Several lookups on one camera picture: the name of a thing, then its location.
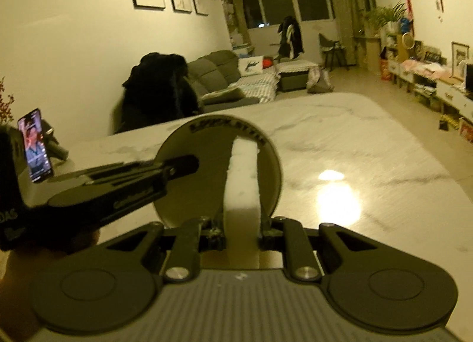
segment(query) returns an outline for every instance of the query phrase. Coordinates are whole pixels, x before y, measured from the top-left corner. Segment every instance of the white foam pad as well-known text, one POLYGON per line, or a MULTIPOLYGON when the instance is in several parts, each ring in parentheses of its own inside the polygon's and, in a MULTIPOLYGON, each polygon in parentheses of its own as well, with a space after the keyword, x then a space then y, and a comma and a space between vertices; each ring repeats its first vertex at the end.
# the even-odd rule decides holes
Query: white foam pad
POLYGON ((237 137, 233 142, 223 199, 226 253, 232 269, 258 269, 261 203, 258 144, 237 137))

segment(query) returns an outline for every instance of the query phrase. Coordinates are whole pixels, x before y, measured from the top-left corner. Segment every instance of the white marble table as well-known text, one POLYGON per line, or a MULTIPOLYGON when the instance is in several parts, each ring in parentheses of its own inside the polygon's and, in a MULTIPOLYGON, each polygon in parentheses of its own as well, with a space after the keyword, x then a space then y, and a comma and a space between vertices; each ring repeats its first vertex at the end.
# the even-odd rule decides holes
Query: white marble table
MULTIPOLYGON (((284 172, 275 215, 317 228, 333 222, 446 269, 459 288, 448 327, 473 341, 473 204, 405 128, 360 95, 332 93, 227 110, 276 144, 284 172), (344 180, 320 180, 335 170, 344 180)), ((60 172, 152 159, 187 120, 70 148, 60 172)), ((148 205, 102 229, 101 241, 156 220, 148 205)))

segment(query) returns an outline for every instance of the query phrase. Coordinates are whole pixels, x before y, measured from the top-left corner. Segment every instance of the tiled floor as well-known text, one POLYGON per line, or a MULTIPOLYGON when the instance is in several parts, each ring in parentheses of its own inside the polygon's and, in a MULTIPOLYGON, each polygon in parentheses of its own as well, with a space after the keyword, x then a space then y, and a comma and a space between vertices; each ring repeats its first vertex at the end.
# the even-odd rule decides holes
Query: tiled floor
MULTIPOLYGON (((420 104, 405 88, 358 67, 337 68, 330 73, 336 92, 353 92, 369 97, 413 133, 433 154, 473 201, 473 144, 460 138, 458 131, 438 129, 440 114, 420 104)), ((281 93, 276 99, 298 98, 305 90, 281 93)))

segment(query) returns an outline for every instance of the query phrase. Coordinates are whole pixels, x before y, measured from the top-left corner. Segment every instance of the black jacket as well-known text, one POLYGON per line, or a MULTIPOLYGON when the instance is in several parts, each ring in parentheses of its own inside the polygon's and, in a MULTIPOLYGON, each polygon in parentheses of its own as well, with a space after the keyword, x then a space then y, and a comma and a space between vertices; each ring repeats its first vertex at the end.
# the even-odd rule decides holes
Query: black jacket
POLYGON ((180 55, 153 52, 143 56, 123 83, 118 132, 197 115, 197 95, 185 80, 187 75, 187 64, 180 55))
POLYGON ((286 16, 283 22, 279 25, 278 33, 281 33, 281 42, 279 47, 279 55, 281 57, 290 57, 291 51, 293 50, 293 59, 297 58, 299 54, 304 52, 302 47, 302 35, 300 33, 299 23, 292 16, 286 16), (294 26, 294 33, 291 37, 291 45, 287 41, 287 31, 290 25, 294 26))

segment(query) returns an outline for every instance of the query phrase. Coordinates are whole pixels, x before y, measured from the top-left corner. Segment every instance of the television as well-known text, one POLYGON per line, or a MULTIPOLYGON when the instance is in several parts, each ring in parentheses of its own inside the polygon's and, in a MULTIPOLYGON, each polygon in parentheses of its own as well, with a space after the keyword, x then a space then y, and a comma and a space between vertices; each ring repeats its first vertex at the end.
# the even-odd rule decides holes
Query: television
POLYGON ((465 68, 465 89, 473 92, 473 64, 467 64, 465 68))

